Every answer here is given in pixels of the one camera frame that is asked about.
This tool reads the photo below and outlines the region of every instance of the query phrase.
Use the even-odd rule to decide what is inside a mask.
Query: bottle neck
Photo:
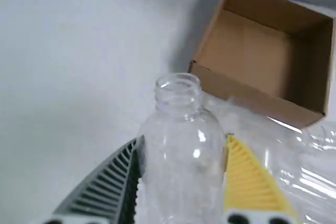
[[[159,78],[155,87],[156,110],[169,116],[187,118],[202,105],[198,77],[190,73],[171,73]]]

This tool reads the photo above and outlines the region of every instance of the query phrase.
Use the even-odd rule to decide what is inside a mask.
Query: clear plastic bottle
[[[217,118],[202,107],[199,79],[161,77],[155,99],[138,137],[149,223],[220,223],[225,140]]]

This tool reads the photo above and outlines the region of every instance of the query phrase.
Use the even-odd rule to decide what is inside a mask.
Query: white table surface
[[[0,0],[2,223],[52,212],[136,136],[156,78],[187,70],[217,1]]]

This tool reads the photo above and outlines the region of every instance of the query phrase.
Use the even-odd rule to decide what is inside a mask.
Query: open cardboard box
[[[327,112],[333,24],[287,0],[221,0],[190,72],[212,95],[305,127]]]

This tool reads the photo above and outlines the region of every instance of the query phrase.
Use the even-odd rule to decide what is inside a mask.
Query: brown cardboard box
[[[287,0],[221,0],[190,72],[210,94],[305,127],[327,112],[333,24]]]

